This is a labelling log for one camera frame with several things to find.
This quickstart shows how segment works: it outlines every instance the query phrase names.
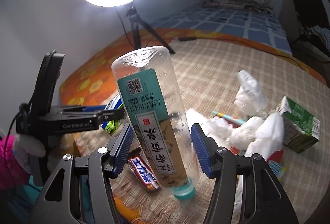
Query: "metal screw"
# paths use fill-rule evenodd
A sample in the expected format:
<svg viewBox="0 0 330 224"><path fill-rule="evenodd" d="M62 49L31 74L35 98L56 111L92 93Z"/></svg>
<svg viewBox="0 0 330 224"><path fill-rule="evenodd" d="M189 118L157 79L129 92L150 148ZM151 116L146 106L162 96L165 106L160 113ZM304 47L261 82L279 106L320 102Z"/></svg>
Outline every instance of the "metal screw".
<svg viewBox="0 0 330 224"><path fill-rule="evenodd" d="M224 147L219 147L219 148L217 149L217 151L218 151L219 153L222 153L222 154L224 154L224 153L226 153L226 152L227 152L227 149L226 149L226 148L224 148Z"/></svg>
<svg viewBox="0 0 330 224"><path fill-rule="evenodd" d="M100 154L106 153L107 151L108 151L108 148L106 148L106 147L101 147L97 150L97 152Z"/></svg>
<svg viewBox="0 0 330 224"><path fill-rule="evenodd" d="M262 156L259 153L256 153L255 155L253 155L253 158L256 160L261 160Z"/></svg>
<svg viewBox="0 0 330 224"><path fill-rule="evenodd" d="M72 158L71 154L66 154L66 155L63 156L64 161L69 161L71 158Z"/></svg>

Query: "ribbed blue pad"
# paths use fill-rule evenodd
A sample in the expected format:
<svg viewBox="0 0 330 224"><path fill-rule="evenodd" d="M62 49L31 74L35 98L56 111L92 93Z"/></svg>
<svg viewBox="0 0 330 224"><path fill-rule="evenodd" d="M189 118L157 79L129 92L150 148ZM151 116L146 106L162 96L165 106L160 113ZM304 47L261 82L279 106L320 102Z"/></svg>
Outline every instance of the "ribbed blue pad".
<svg viewBox="0 0 330 224"><path fill-rule="evenodd" d="M208 153L205 144L195 126L192 126L191 128L191 138L203 173L205 173L207 177L211 177L212 169L210 163L210 154Z"/></svg>
<svg viewBox="0 0 330 224"><path fill-rule="evenodd" d="M113 172L115 173L116 177L124 169L124 165L127 161L127 156L129 153L129 149L131 148L133 137L134 137L133 128L132 126L130 126L126 132L125 138L123 139L123 142L120 145L120 148L114 160L115 170Z"/></svg>

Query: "clear water bottle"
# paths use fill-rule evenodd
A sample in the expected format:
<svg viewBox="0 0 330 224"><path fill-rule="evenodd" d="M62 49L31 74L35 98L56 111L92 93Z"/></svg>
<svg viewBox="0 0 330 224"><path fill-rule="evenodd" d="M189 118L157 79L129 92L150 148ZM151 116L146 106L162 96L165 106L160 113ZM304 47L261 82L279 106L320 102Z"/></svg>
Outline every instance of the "clear water bottle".
<svg viewBox="0 0 330 224"><path fill-rule="evenodd" d="M112 72L158 183L179 200L192 198L199 170L168 49L127 53L113 62Z"/></svg>

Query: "beige plaid mat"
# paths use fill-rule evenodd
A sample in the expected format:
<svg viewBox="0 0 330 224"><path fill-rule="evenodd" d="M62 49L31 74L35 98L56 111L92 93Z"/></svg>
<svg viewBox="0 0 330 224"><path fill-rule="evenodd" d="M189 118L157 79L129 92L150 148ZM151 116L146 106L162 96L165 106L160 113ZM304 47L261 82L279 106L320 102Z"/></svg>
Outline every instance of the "beige plaid mat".
<svg viewBox="0 0 330 224"><path fill-rule="evenodd" d="M301 104L321 121L320 141L297 154L284 148L283 165L287 171L282 185L303 223L322 199L330 178L330 101L329 88L300 68L248 47L215 40L172 42L172 56L185 109L193 108L206 117L217 110L241 117L234 105L239 88L236 73L249 71L260 83L275 109L284 95ZM81 134L77 144L89 154L109 139L102 131ZM127 167L112 181L113 192L132 209L140 208L151 223L202 223L210 202L214 181L200 173L195 198L179 202L164 192L146 194L132 178Z"/></svg>

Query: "pink sleeve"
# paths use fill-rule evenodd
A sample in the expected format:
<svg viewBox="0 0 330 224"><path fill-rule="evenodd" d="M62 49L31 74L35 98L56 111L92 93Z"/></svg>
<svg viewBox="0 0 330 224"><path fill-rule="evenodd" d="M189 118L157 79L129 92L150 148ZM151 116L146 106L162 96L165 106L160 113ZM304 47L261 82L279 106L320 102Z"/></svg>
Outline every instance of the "pink sleeve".
<svg viewBox="0 0 330 224"><path fill-rule="evenodd" d="M6 147L5 158L7 166L10 170L10 174L4 160L4 147L5 138L0 141L0 190L11 189L17 185L24 185L29 182L30 175L17 163L13 154L14 136L10 135Z"/></svg>

